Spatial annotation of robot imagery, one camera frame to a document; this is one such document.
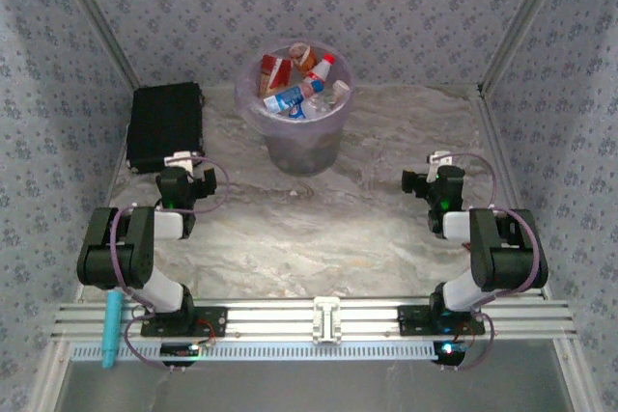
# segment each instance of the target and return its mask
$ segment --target teal object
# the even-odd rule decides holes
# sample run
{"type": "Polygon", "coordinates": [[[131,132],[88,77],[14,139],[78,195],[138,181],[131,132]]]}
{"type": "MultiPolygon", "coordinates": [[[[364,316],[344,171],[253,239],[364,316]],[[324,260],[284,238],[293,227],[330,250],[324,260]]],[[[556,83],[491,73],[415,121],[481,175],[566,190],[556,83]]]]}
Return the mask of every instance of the teal object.
{"type": "Polygon", "coordinates": [[[107,292],[107,306],[105,307],[105,323],[103,325],[103,368],[111,369],[118,354],[120,343],[120,321],[123,314],[125,294],[121,291],[107,292]]]}

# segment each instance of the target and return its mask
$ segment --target patterned wallpaper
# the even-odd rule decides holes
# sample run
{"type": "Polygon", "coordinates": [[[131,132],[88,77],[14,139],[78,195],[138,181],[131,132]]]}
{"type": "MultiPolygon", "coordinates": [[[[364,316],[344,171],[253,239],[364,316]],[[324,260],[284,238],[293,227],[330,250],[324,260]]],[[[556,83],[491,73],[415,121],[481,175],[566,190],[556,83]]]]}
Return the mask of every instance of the patterned wallpaper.
{"type": "Polygon", "coordinates": [[[618,0],[547,0],[491,98],[551,288],[618,410],[618,0]]]}
{"type": "Polygon", "coordinates": [[[98,0],[143,84],[234,78],[269,39],[336,46],[374,83],[474,83],[520,0],[98,0]]]}
{"type": "Polygon", "coordinates": [[[110,180],[130,92],[73,0],[0,0],[0,410],[22,410],[52,304],[110,180]]]}

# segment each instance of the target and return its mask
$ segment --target marble surface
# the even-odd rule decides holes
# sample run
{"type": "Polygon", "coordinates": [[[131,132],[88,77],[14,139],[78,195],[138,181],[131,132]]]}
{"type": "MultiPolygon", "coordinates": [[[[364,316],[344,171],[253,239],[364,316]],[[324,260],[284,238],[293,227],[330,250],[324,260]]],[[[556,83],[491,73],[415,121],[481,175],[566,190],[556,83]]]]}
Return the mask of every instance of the marble surface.
{"type": "MultiPolygon", "coordinates": [[[[468,97],[421,86],[359,88],[334,166],[297,179],[270,163],[263,138],[235,114],[232,88],[204,94],[206,153],[227,167],[230,199],[198,216],[188,240],[155,244],[156,265],[194,296],[429,294],[468,267],[461,244],[434,237],[427,204],[400,187],[402,169],[426,171],[431,151],[483,153],[468,97]]],[[[487,170],[470,158],[460,165],[464,206],[484,206],[487,170]]],[[[216,196],[225,188],[217,178],[216,196]]],[[[154,176],[123,165],[112,206],[157,199],[154,176]]],[[[86,288],[84,297],[103,293],[86,288]]]]}

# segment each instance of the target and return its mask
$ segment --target black box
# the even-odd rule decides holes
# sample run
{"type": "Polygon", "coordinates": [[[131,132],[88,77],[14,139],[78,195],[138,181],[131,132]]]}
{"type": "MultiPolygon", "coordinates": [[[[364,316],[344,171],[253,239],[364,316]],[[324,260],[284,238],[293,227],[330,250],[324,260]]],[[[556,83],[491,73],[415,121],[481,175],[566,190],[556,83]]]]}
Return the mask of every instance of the black box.
{"type": "Polygon", "coordinates": [[[133,93],[126,138],[126,164],[138,173],[156,173],[175,151],[203,155],[204,96],[194,82],[143,87],[133,93]]]}

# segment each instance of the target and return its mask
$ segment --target plastic bin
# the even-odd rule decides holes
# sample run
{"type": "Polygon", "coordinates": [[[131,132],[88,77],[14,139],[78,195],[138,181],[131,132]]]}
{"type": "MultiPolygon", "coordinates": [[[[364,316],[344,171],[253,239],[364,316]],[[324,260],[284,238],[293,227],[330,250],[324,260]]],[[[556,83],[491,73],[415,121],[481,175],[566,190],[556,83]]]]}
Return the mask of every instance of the plastic bin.
{"type": "Polygon", "coordinates": [[[333,47],[308,39],[280,40],[248,62],[235,82],[236,110],[249,125],[264,135],[272,163],[291,176],[314,176],[335,162],[346,119],[350,114],[354,92],[354,76],[346,59],[333,47]],[[341,79],[351,91],[330,112],[315,120],[294,120],[269,113],[257,97],[260,68],[264,54],[288,56],[295,42],[306,42],[315,48],[319,58],[333,54],[337,61],[326,79],[326,86],[341,79]]]}

